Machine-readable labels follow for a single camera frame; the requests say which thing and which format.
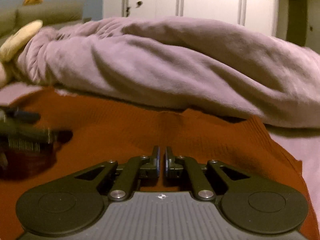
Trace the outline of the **olive green headboard cushion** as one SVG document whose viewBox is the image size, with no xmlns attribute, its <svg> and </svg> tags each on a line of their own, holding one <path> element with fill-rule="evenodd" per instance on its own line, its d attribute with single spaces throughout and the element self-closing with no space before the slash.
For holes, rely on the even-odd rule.
<svg viewBox="0 0 320 240">
<path fill-rule="evenodd" d="M 6 38 L 35 20 L 41 20 L 44 26 L 57 28 L 82 23 L 84 5 L 84 0 L 57 0 L 1 9 L 1 38 Z"/>
</svg>

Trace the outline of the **lavender bed sheet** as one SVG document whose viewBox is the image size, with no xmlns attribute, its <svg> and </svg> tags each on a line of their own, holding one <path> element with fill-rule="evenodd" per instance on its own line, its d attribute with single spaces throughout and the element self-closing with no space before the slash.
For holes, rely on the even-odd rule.
<svg viewBox="0 0 320 240">
<path fill-rule="evenodd" d="M 42 90 L 21 82 L 1 89 L 1 104 L 9 105 L 30 93 Z M 267 125 L 271 138 L 303 164 L 303 178 L 307 184 L 313 208 L 319 218 L 319 130 L 290 129 Z"/>
</svg>

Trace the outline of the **cream face plush pillow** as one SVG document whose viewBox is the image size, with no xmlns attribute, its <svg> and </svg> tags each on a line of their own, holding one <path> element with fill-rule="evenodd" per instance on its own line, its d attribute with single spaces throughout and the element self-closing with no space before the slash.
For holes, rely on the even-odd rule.
<svg viewBox="0 0 320 240">
<path fill-rule="evenodd" d="M 9 62 L 42 28 L 43 21 L 35 20 L 20 28 L 1 45 L 1 61 Z"/>
</svg>

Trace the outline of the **lavender rumpled duvet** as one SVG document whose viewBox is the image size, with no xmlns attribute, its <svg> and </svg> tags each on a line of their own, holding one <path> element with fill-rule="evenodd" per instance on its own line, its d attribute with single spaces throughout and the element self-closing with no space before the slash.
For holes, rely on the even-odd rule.
<svg viewBox="0 0 320 240">
<path fill-rule="evenodd" d="M 319 55 L 240 25 L 114 17 L 42 28 L 14 60 L 41 86 L 139 105 L 319 127 Z"/>
</svg>

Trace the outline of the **brown knit cardigan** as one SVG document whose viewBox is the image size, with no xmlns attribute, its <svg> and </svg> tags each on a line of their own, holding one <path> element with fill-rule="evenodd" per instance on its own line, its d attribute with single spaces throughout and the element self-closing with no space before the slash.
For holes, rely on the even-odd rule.
<svg viewBox="0 0 320 240">
<path fill-rule="evenodd" d="M 23 181 L 1 181 L 1 239 L 16 239 L 22 228 L 15 205 L 37 185 L 107 160 L 127 162 L 148 155 L 154 146 L 199 163 L 215 159 L 289 185 L 308 197 L 302 162 L 273 141 L 255 116 L 236 122 L 188 109 L 156 111 L 84 95 L 60 95 L 47 88 L 23 96 L 14 106 L 41 115 L 40 127 L 70 129 L 72 140 L 56 154 L 56 163 Z"/>
</svg>

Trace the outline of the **white wardrobe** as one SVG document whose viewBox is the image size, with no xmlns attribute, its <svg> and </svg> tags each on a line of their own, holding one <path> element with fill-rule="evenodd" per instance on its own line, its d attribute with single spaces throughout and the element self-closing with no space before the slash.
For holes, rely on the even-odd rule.
<svg viewBox="0 0 320 240">
<path fill-rule="evenodd" d="M 276 34 L 278 0 L 103 0 L 103 17 L 169 16 L 220 20 Z"/>
</svg>

